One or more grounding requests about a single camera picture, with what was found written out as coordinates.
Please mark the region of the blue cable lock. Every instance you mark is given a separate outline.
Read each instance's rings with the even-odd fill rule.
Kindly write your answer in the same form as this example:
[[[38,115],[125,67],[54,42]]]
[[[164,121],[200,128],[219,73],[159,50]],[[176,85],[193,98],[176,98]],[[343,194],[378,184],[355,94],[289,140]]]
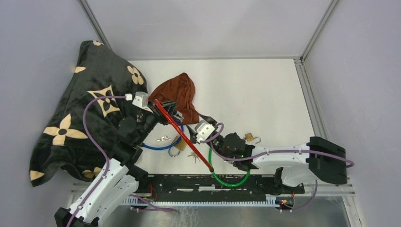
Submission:
[[[178,125],[181,127],[181,130],[184,131],[183,123],[182,123],[180,120],[176,119],[176,118],[174,118],[174,121],[175,121],[176,123],[178,123]],[[171,143],[171,144],[168,145],[168,146],[164,146],[164,147],[153,147],[153,146],[148,146],[148,145],[146,145],[145,143],[142,143],[142,144],[141,144],[141,147],[148,148],[148,149],[150,149],[150,150],[166,150],[166,149],[170,149],[170,148],[174,147],[174,146],[177,145],[181,140],[182,140],[182,137],[180,136],[180,137],[178,137],[178,139],[174,140],[173,143]]]

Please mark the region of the red cable lock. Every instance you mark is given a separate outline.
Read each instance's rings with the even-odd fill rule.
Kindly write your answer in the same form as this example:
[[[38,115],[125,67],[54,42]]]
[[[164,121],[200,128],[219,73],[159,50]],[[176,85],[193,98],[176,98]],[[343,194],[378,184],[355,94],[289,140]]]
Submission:
[[[155,100],[155,105],[161,112],[161,114],[168,120],[168,122],[174,127],[174,129],[178,132],[178,134],[182,137],[185,143],[192,149],[192,151],[200,158],[200,160],[207,166],[208,170],[213,173],[214,168],[212,165],[206,160],[206,158],[198,151],[198,149],[192,144],[190,139],[185,135],[185,133],[181,130],[180,126],[174,121],[172,116],[165,110],[163,105],[157,99]]]

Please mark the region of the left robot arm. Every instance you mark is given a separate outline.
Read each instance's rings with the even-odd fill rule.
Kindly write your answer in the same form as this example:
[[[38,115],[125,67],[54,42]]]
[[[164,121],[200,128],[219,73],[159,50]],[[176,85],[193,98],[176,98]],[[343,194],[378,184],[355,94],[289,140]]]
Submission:
[[[87,127],[87,112],[89,103],[83,113],[83,126],[89,139],[99,149],[105,158],[105,165],[83,194],[67,209],[59,208],[55,213],[58,227],[101,227],[114,210],[134,192],[144,192],[149,185],[147,172],[135,165],[142,153],[142,143],[158,124],[172,124],[181,132],[181,127],[175,120],[176,102],[169,101],[163,104],[133,99],[133,105],[148,112],[139,139],[135,142],[127,140],[133,124],[123,121],[118,133],[122,141],[114,146],[108,155],[95,141]]]

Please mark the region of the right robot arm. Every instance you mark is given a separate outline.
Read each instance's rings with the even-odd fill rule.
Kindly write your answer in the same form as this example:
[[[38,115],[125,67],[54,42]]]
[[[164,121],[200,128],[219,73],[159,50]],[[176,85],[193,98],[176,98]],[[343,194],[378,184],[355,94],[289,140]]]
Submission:
[[[187,127],[192,143],[206,144],[215,155],[245,172],[261,168],[275,170],[273,187],[279,193],[308,181],[346,184],[347,169],[355,164],[346,158],[343,147],[322,137],[312,136],[299,145],[268,148],[247,144],[235,132],[222,136],[223,123],[210,116],[201,118],[195,128]]]

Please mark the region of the small brass padlock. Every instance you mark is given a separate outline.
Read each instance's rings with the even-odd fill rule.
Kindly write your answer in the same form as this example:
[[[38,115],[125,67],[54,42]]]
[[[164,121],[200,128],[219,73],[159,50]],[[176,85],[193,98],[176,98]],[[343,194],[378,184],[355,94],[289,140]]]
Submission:
[[[254,142],[255,144],[258,144],[261,142],[261,138],[260,137],[255,137],[252,135],[252,133],[247,133],[244,135],[243,139],[247,142]]]

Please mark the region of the blue lock key bunch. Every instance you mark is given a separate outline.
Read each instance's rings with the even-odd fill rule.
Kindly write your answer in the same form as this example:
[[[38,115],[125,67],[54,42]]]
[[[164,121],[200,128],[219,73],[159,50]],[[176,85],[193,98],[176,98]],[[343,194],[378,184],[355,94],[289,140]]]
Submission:
[[[157,141],[166,141],[166,140],[171,140],[171,138],[165,135],[157,139]]]

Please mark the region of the large brass padlock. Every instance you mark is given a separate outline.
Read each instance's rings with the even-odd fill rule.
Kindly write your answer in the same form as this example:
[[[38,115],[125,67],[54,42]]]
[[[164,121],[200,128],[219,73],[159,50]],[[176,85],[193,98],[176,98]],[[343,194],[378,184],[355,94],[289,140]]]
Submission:
[[[168,149],[170,157],[178,157],[187,147],[187,143],[181,137],[175,137],[171,145],[172,147]]]

